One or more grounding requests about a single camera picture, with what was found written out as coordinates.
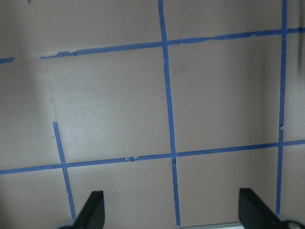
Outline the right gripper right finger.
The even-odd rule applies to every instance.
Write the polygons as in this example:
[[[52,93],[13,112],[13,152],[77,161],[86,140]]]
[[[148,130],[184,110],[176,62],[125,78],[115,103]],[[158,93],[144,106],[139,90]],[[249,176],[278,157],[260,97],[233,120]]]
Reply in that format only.
[[[245,229],[303,229],[304,224],[281,220],[250,188],[239,189],[238,218]]]

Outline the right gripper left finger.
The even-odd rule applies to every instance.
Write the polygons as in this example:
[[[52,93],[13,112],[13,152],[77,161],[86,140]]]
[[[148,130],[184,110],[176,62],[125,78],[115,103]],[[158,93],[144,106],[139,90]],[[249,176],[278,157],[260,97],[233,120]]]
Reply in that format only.
[[[105,224],[105,205],[103,191],[93,191],[78,217],[72,222],[62,222],[54,229],[102,229]]]

